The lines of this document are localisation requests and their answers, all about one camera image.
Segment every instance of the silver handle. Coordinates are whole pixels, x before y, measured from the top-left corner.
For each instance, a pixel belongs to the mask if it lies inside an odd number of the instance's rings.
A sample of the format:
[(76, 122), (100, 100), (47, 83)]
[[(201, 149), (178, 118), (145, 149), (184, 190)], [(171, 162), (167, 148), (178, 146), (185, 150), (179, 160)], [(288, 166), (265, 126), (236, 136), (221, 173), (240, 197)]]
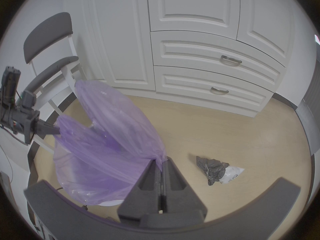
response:
[(239, 66), (242, 63), (242, 60), (239, 60), (239, 59), (236, 59), (236, 58), (230, 58), (230, 57), (228, 57), (226, 55), (222, 55), (221, 56), (221, 60), (223, 60), (223, 59), (229, 60), (229, 61), (232, 61), (232, 62), (236, 62), (238, 64), (237, 66)]
[(220, 93), (222, 93), (222, 94), (227, 94), (227, 93), (229, 93), (228, 90), (218, 90), (218, 89), (216, 89), (216, 88), (214, 88), (214, 87), (211, 87), (211, 90), (220, 92)]

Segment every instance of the white cabinet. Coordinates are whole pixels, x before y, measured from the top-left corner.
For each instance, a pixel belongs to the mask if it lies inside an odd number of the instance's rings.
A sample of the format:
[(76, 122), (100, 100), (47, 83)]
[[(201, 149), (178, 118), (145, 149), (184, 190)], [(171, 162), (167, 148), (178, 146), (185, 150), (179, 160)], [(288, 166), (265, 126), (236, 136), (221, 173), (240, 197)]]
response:
[(273, 92), (286, 68), (265, 53), (236, 40), (193, 31), (151, 32), (155, 66), (175, 66), (240, 78)]
[(151, 31), (191, 30), (236, 39), (240, 0), (148, 0)]
[(102, 75), (114, 87), (155, 90), (147, 0), (78, 1), (82, 15), (68, 0), (66, 11), (71, 9), (73, 23), (83, 24), (73, 28), (82, 31), (82, 40), (90, 40), (80, 42), (80, 48), (94, 50), (91, 70), (98, 71), (94, 75)]
[(292, 0), (241, 0), (237, 40), (268, 54), (285, 67), (294, 43)]
[(253, 111), (261, 111), (273, 94), (231, 76), (190, 68), (155, 66), (154, 77), (157, 92), (206, 99)]

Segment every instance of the chair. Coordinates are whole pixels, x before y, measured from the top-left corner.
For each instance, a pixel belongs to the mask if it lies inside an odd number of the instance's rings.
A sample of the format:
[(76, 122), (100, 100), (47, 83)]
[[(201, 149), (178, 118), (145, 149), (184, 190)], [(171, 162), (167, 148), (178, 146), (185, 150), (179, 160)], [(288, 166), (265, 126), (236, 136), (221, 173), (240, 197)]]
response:
[[(61, 12), (51, 16), (50, 18), (40, 23), (28, 35), (26, 41), (23, 44), (24, 58), (26, 63), (30, 67), (32, 76), (34, 77), (34, 79), (27, 86), (26, 90), (29, 90), (35, 94), (40, 93), (34, 106), (35, 110), (39, 110), (48, 102), (53, 107), (53, 109), (59, 115), (61, 115), (62, 111), (52, 101), (52, 98), (68, 87), (70, 87), (71, 90), (75, 92), (76, 81), (73, 76), (73, 73), (75, 71), (79, 70), (82, 79), (86, 79), (72, 40), (72, 34), (73, 31), (70, 14), (67, 12)], [(73, 56), (65, 57), (58, 60), (57, 62), (47, 67), (39, 75), (37, 75), (32, 60), (43, 50), (66, 37), (69, 40)], [(52, 79), (46, 86), (42, 86), (43, 83), (45, 83), (60, 71), (62, 72), (62, 74), (59, 74), (57, 77)], [(34, 141), (47, 151), (54, 153), (54, 147), (47, 144), (39, 136), (35, 135)]]

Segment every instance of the floor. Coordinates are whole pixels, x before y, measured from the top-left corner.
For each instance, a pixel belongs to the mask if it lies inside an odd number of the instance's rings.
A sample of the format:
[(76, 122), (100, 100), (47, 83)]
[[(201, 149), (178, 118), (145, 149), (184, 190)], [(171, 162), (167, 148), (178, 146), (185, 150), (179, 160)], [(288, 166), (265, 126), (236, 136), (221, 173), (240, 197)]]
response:
[[(170, 101), (129, 98), (154, 125), (168, 156), (208, 208), (206, 222), (248, 204), (279, 177), (300, 186), (301, 192), (288, 216), (269, 239), (279, 239), (299, 217), (309, 194), (311, 160), (303, 127), (292, 108), (272, 98), (262, 112), (250, 118)], [(65, 114), (86, 126), (91, 124), (78, 100)], [(54, 145), (52, 136), (45, 140)], [(196, 166), (196, 156), (214, 158), (245, 170), (228, 184), (217, 182), (208, 186), (206, 176)], [(34, 161), (39, 180), (45, 179), (59, 188), (53, 155), (39, 148)], [(60, 192), (72, 200), (63, 189)], [(98, 216), (118, 220), (118, 206), (88, 208)]]

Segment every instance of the motor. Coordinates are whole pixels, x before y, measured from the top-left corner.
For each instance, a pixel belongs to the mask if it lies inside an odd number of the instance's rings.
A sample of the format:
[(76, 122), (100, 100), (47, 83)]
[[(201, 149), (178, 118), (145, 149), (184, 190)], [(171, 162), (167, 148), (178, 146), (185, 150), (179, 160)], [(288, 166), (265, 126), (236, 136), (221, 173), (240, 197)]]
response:
[(21, 72), (12, 66), (7, 66), (2, 75), (0, 127), (8, 133), (10, 132), (7, 129), (13, 134), (23, 134), (24, 143), (27, 145), (31, 143), (35, 134), (60, 134), (59, 128), (39, 119), (40, 111), (32, 109), (37, 101), (34, 93), (24, 90), (19, 96), (17, 86), (20, 75)]

